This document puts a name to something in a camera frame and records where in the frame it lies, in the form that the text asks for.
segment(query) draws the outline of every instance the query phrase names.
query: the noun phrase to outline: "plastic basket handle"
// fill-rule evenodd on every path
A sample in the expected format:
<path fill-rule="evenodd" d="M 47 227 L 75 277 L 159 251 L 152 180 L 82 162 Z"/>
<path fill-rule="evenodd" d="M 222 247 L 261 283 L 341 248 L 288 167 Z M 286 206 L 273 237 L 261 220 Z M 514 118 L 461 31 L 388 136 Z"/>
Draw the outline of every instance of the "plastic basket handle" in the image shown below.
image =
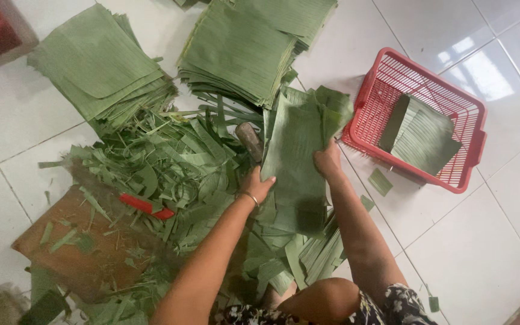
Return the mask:
<path fill-rule="evenodd" d="M 481 162 L 482 151 L 485 149 L 485 140 L 487 140 L 487 133 L 481 129 L 477 129 L 473 133 L 472 144 L 480 144 L 480 148 L 474 151 L 470 157 L 467 158 L 468 165 L 475 167 Z"/>

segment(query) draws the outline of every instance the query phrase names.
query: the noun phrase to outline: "red plastic basket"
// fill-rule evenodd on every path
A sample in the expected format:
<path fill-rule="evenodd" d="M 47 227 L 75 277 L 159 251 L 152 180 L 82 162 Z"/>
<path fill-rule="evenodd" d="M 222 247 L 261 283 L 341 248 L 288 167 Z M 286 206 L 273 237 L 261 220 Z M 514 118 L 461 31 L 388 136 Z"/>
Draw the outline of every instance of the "red plastic basket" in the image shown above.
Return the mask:
<path fill-rule="evenodd" d="M 452 138 L 463 145 L 437 176 L 409 165 L 378 146 L 395 103 L 403 93 L 419 98 L 450 116 L 455 123 Z M 354 103 L 354 112 L 354 118 L 343 130 L 342 140 L 346 144 L 453 193 L 467 189 L 471 171 L 481 160 L 487 138 L 482 130 L 487 110 L 478 98 L 393 48 L 383 48 L 366 74 Z"/>

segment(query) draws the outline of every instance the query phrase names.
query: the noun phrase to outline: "hand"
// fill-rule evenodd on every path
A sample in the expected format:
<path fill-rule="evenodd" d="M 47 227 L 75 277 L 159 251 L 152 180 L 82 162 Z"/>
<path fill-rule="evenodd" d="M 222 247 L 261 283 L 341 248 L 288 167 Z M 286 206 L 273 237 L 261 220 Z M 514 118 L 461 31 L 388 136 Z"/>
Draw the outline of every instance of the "hand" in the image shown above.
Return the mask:
<path fill-rule="evenodd" d="M 314 151 L 313 157 L 316 168 L 326 180 L 329 181 L 330 178 L 343 175 L 340 167 L 340 148 L 334 138 L 330 139 L 325 150 Z"/>
<path fill-rule="evenodd" d="M 262 203 L 266 196 L 268 195 L 268 191 L 276 182 L 276 177 L 270 176 L 265 181 L 260 181 L 260 166 L 254 167 L 252 172 L 248 174 L 244 184 L 242 184 L 242 191 L 246 191 L 249 194 L 252 194 L 258 204 Z"/>

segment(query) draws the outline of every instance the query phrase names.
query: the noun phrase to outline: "knee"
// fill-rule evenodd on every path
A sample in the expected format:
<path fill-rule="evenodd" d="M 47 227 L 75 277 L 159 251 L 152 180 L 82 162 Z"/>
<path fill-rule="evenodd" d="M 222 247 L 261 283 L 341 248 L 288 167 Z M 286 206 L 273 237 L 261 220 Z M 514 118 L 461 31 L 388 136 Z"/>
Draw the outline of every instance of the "knee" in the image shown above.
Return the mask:
<path fill-rule="evenodd" d="M 331 310 L 342 310 L 341 314 L 355 311 L 354 307 L 360 303 L 360 290 L 358 285 L 342 277 L 331 277 L 329 279 L 316 281 L 313 286 L 321 290 L 322 298 Z"/>

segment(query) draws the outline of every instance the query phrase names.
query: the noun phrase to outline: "white tiled floor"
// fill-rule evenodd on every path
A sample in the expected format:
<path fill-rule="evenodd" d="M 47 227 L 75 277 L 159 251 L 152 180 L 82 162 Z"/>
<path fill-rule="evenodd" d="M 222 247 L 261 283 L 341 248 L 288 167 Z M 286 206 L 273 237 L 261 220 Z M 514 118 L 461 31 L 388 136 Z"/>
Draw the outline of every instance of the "white tiled floor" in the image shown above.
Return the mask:
<path fill-rule="evenodd" d="M 12 0 L 42 38 L 93 2 Z M 438 296 L 439 324 L 502 324 L 520 306 L 520 1 L 340 0 L 311 51 L 294 63 L 307 87 L 327 85 L 354 98 L 380 48 L 409 55 L 480 97 L 488 108 L 487 145 L 463 194 L 420 185 L 343 145 L 343 170 L 408 284 L 427 302 Z M 173 0 L 101 0 L 127 13 L 150 56 L 175 63 L 206 4 L 183 10 Z M 180 87 L 181 109 L 198 101 Z M 29 289 L 28 261 L 9 245 L 67 190 L 60 169 L 40 170 L 71 144 L 97 139 L 71 104 L 20 58 L 0 68 L 0 283 Z M 379 168 L 394 184 L 382 197 L 368 183 Z M 335 275 L 350 277 L 343 264 Z"/>

